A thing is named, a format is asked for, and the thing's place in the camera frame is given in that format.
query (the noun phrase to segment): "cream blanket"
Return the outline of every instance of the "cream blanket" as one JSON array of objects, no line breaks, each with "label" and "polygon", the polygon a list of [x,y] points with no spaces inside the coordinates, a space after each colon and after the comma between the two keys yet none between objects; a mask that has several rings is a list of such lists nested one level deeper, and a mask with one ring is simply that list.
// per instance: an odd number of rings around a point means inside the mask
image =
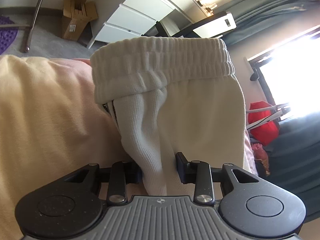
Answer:
[{"label": "cream blanket", "polygon": [[0,239],[22,237],[14,208],[25,194],[88,163],[129,158],[93,89],[83,62],[0,57]]}]

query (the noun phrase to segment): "baseboard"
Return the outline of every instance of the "baseboard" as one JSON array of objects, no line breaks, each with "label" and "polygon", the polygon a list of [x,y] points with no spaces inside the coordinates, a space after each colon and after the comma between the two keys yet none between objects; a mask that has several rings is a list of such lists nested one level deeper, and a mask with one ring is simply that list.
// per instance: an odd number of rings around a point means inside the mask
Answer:
[{"label": "baseboard", "polygon": [[[12,15],[12,14],[34,14],[35,7],[5,7],[0,8],[0,15]],[[38,15],[44,16],[62,16],[63,11],[59,9],[40,8]]]}]

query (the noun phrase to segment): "dresser drawer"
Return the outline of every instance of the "dresser drawer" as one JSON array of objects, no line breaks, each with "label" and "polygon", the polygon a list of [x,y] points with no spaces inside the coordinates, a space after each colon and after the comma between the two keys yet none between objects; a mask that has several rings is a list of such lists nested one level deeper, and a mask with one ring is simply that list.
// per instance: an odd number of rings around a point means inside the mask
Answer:
[{"label": "dresser drawer", "polygon": [[156,21],[132,8],[120,4],[118,9],[107,20],[107,23],[145,34],[156,24]]},{"label": "dresser drawer", "polygon": [[161,0],[125,0],[123,4],[157,21],[161,21],[173,11]]},{"label": "dresser drawer", "polygon": [[139,36],[140,36],[139,33],[126,30],[119,26],[114,26],[114,25],[105,23],[102,29],[99,31],[98,35],[96,36],[95,40],[112,43],[116,41],[122,41],[125,39],[136,38]]}]

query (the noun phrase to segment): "chrome stand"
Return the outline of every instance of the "chrome stand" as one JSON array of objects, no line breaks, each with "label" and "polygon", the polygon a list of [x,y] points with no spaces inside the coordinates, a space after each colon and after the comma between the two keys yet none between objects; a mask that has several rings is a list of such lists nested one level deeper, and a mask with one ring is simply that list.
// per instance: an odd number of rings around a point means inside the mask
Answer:
[{"label": "chrome stand", "polygon": [[33,19],[31,22],[31,25],[26,25],[26,24],[5,24],[5,25],[0,25],[0,28],[30,28],[28,39],[27,39],[27,44],[25,46],[24,52],[29,52],[30,50],[30,43],[31,43],[31,38],[32,38],[32,33],[33,29],[35,28],[35,23],[36,23],[36,18],[40,9],[40,6],[42,4],[43,0],[38,0],[37,5],[36,5],[36,11],[33,15]]}]

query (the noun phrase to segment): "bright sunlight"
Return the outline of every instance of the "bright sunlight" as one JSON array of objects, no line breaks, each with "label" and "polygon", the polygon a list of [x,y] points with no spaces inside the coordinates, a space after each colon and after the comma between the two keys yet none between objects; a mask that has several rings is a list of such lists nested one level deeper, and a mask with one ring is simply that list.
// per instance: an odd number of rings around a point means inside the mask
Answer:
[{"label": "bright sunlight", "polygon": [[275,103],[290,103],[291,114],[320,111],[320,38],[304,37],[276,49],[260,67]]}]

